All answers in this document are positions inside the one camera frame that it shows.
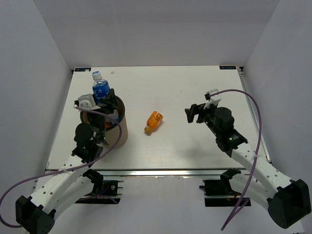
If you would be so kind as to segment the blue corner sticker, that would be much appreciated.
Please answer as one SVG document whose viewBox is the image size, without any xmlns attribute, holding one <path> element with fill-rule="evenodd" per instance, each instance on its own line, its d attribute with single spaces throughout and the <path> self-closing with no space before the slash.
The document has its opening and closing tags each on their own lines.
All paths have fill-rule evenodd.
<svg viewBox="0 0 312 234">
<path fill-rule="evenodd" d="M 75 68 L 74 69 L 75 72 L 90 72 L 91 68 Z"/>
<path fill-rule="evenodd" d="M 236 70 L 236 66 L 233 65 L 220 65 L 220 70 Z"/>
</svg>

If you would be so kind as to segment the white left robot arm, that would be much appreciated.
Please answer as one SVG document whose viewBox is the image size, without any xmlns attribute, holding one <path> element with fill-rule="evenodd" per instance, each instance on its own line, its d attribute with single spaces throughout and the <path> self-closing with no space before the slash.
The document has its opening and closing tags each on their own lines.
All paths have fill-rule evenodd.
<svg viewBox="0 0 312 234">
<path fill-rule="evenodd" d="M 118 110 L 115 91 L 111 89 L 101 104 L 95 102 L 93 95 L 80 96 L 74 107 L 91 120 L 76 127 L 76 146 L 71 155 L 41 188 L 16 201 L 16 221 L 30 234 L 49 233 L 56 219 L 69 206 L 85 195 L 96 197 L 105 189 L 103 175 L 92 166 L 118 144 L 118 141 L 110 144 L 106 140 L 108 120 L 121 127 L 120 122 L 111 116 Z"/>
</svg>

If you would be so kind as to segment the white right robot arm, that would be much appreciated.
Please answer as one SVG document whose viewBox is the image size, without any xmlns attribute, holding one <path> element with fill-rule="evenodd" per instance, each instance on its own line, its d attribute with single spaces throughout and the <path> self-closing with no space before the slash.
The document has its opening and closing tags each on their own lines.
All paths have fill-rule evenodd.
<svg viewBox="0 0 312 234">
<path fill-rule="evenodd" d="M 308 185 L 301 179 L 292 180 L 266 159 L 257 157 L 247 139 L 234 128 L 234 117 L 229 109 L 213 104 L 209 107 L 193 104 L 185 113 L 189 123 L 198 116 L 197 123 L 208 126 L 219 149 L 258 180 L 250 183 L 246 195 L 267 210 L 279 227 L 287 229 L 311 213 Z"/>
</svg>

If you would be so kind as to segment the blue right corner sticker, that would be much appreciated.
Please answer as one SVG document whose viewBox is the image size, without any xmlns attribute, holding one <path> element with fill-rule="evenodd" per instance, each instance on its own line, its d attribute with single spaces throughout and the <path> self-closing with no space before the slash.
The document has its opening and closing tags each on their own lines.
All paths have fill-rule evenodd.
<svg viewBox="0 0 312 234">
<path fill-rule="evenodd" d="M 220 70 L 236 70 L 236 66 L 233 65 L 220 65 Z"/>
</svg>

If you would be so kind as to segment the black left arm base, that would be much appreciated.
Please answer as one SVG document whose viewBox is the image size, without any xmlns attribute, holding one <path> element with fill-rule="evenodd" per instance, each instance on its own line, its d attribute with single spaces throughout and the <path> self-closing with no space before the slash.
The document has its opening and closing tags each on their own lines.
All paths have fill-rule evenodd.
<svg viewBox="0 0 312 234">
<path fill-rule="evenodd" d="M 123 180 L 104 177 L 99 172 L 88 170 L 83 177 L 92 183 L 92 190 L 76 201 L 77 204 L 118 204 L 123 191 Z"/>
</svg>

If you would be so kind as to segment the orange juice bottle left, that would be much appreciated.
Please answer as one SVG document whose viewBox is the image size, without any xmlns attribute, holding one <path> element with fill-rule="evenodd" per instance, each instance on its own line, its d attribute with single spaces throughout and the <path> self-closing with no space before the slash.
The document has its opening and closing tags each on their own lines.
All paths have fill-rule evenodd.
<svg viewBox="0 0 312 234">
<path fill-rule="evenodd" d="M 144 132 L 147 134 L 153 133 L 163 120 L 163 115 L 157 111 L 153 111 L 150 117 L 147 120 L 146 127 L 144 128 Z"/>
</svg>

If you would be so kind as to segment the brown cylindrical bin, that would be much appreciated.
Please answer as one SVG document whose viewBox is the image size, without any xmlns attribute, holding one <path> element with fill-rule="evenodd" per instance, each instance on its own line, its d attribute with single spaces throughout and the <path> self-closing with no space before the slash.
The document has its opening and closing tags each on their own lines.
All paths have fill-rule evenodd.
<svg viewBox="0 0 312 234">
<path fill-rule="evenodd" d="M 125 105 L 122 99 L 118 96 L 116 96 L 116 101 L 113 101 L 113 102 L 117 104 L 117 110 L 115 110 L 114 118 L 104 113 L 99 113 L 99 112 L 95 112 L 92 110 L 85 110 L 85 109 L 83 109 L 80 114 L 81 122 L 82 122 L 83 111 L 106 117 L 107 119 L 106 134 L 105 136 L 102 136 L 101 133 L 98 132 L 99 133 L 98 139 L 99 139 L 99 142 L 107 149 L 111 149 L 113 147 L 120 148 L 126 143 L 128 139 L 128 128 L 127 128 L 126 116 L 125 116 Z"/>
</svg>

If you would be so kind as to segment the blue left corner sticker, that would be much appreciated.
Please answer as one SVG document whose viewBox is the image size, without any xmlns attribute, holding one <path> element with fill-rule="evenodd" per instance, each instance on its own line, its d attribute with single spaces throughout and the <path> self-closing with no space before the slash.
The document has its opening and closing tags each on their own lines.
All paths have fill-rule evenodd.
<svg viewBox="0 0 312 234">
<path fill-rule="evenodd" d="M 75 68 L 74 69 L 75 72 L 90 72 L 91 68 Z"/>
</svg>

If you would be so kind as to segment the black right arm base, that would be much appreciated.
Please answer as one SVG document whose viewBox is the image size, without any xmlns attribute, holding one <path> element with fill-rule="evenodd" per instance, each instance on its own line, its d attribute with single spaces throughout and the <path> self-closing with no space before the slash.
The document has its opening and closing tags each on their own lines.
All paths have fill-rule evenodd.
<svg viewBox="0 0 312 234">
<path fill-rule="evenodd" d="M 240 170 L 231 168 L 222 173 L 220 179 L 204 180 L 199 189 L 204 192 L 205 207 L 234 207 L 241 193 L 232 190 L 229 181 L 240 174 Z"/>
</svg>

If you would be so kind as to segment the blue label sports bottle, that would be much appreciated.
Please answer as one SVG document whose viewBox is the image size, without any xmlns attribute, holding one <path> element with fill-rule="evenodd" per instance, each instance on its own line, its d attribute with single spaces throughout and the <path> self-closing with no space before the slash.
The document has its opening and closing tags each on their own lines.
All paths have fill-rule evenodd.
<svg viewBox="0 0 312 234">
<path fill-rule="evenodd" d="M 92 89 L 97 103 L 103 103 L 102 100 L 107 96 L 110 91 L 109 83 L 104 79 L 100 71 L 94 71 L 92 73 L 94 80 Z"/>
</svg>

